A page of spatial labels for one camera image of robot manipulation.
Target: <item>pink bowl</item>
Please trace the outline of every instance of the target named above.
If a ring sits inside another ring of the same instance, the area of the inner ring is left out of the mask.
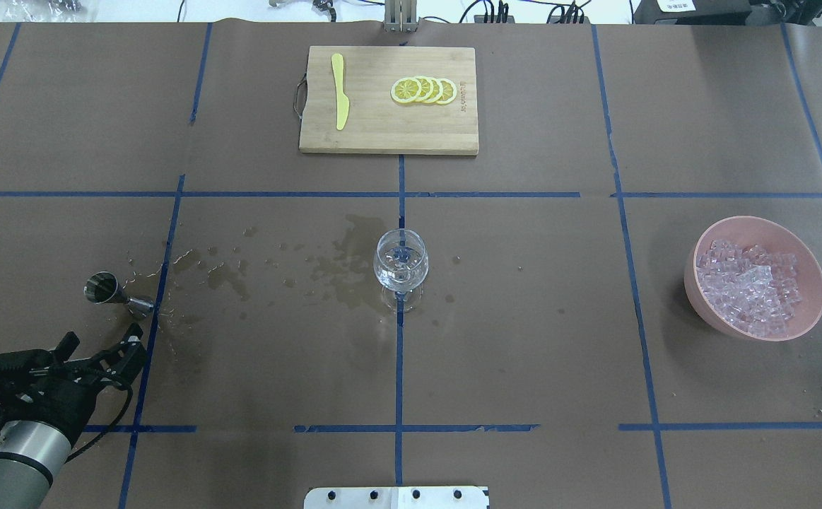
[[[797,287],[804,300],[795,304],[794,317],[788,321],[788,335],[783,338],[763,338],[741,331],[719,316],[703,296],[696,277],[696,255],[708,251],[715,239],[727,239],[743,248],[759,244],[769,252],[792,252],[797,257]],[[763,341],[788,341],[799,338],[814,328],[822,317],[822,268],[812,251],[784,226],[753,216],[727,217],[709,226],[688,257],[684,268],[684,289],[691,305],[709,325],[729,336]]]

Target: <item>wine glass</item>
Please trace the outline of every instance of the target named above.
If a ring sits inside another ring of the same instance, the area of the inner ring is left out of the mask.
[[[373,262],[385,303],[393,310],[413,309],[420,302],[420,285],[430,271],[430,255],[420,235],[406,228],[385,232],[376,245]]]

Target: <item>yellow plastic knife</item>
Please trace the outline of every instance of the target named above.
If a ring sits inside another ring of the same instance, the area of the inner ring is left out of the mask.
[[[345,95],[345,57],[332,54],[332,74],[336,77],[336,129],[345,129],[351,101]]]

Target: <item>wooden cutting board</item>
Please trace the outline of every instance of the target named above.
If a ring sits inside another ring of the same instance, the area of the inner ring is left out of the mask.
[[[345,57],[345,129],[336,130],[332,54]],[[392,84],[423,75],[458,84],[453,103],[398,104]],[[479,152],[473,48],[311,46],[301,152],[472,156]]]

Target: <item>white label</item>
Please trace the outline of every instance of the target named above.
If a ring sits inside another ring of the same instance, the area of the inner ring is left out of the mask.
[[[656,0],[663,13],[686,13],[695,11],[693,0]]]

